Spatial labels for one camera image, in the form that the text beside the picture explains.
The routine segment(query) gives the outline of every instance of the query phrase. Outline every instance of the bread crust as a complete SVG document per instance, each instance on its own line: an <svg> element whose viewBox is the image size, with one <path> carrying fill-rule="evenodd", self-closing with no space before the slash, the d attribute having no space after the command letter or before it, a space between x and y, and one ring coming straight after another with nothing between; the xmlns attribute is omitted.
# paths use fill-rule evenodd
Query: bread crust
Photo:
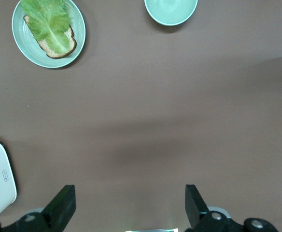
<svg viewBox="0 0 282 232"><path fill-rule="evenodd" d="M23 19L24 19L25 23L26 23L27 26L28 26L29 16L28 16L28 15L25 15L25 16L23 17ZM68 30L65 32L65 34L66 34L66 36L69 38L70 43L73 43L73 47L72 47L67 53L63 53L63 54L55 53L54 51L52 51L52 50L48 47L48 45L47 45L47 43L45 42L45 40L42 40L42 41L37 41L37 40L36 40L36 42L38 43L39 47L40 47L43 51L46 52L46 55L47 55L48 57L53 58L53 59L64 58L64 57L70 55L70 54L75 50L75 48L76 48L76 46L77 46L77 41L76 41L75 38L74 38L74 31L73 31L71 25L69 25L69 28L68 28Z"/></svg>

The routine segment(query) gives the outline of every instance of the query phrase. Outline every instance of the light green plate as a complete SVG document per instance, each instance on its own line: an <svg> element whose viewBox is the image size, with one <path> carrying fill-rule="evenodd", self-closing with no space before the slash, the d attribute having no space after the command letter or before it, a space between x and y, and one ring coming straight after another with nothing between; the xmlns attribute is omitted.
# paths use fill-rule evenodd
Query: light green plate
<svg viewBox="0 0 282 232"><path fill-rule="evenodd" d="M165 26L185 22L193 14L198 0L144 0L150 16Z"/></svg>
<svg viewBox="0 0 282 232"><path fill-rule="evenodd" d="M75 50L67 57L60 59L49 58L33 38L23 16L20 2L16 5L12 16L12 33L20 51L33 63L46 68L60 68L73 62L80 54L85 43L85 23L82 14L72 0L65 0L66 9L71 20L74 38L77 41Z"/></svg>

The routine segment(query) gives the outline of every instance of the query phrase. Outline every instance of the light green bowl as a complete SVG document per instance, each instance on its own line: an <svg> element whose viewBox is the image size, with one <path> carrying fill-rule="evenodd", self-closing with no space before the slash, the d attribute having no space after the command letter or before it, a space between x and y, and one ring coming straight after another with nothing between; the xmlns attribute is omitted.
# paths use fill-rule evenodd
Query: light green bowl
<svg viewBox="0 0 282 232"><path fill-rule="evenodd" d="M144 0L150 16L165 26L185 22L193 14L198 0Z"/></svg>

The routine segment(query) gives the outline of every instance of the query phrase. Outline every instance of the plate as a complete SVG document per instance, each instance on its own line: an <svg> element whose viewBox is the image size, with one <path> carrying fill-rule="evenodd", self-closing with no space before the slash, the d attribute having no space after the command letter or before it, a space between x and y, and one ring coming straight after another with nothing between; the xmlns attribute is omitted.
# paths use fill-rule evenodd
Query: plate
<svg viewBox="0 0 282 232"><path fill-rule="evenodd" d="M20 3L16 5L12 15L12 33L16 45L23 55L33 63L45 68L60 68L73 62L81 53L85 43L85 23L76 4L72 0L65 0L77 46L67 57L53 59L46 55L46 52L39 47L37 41L33 38L33 34L23 19L26 13L22 10Z"/></svg>
<svg viewBox="0 0 282 232"><path fill-rule="evenodd" d="M193 14L198 0L144 0L150 16L165 26L185 22Z"/></svg>

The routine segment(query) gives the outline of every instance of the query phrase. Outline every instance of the screw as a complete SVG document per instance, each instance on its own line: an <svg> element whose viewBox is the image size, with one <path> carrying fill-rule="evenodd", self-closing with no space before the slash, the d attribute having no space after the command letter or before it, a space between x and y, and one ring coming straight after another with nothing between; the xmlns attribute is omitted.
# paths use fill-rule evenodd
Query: screw
<svg viewBox="0 0 282 232"><path fill-rule="evenodd" d="M263 228L262 223L260 221L258 221L258 220L252 220L252 225L255 226L258 229L262 229Z"/></svg>
<svg viewBox="0 0 282 232"><path fill-rule="evenodd" d="M222 216L219 213L212 213L212 218L215 220L221 220Z"/></svg>

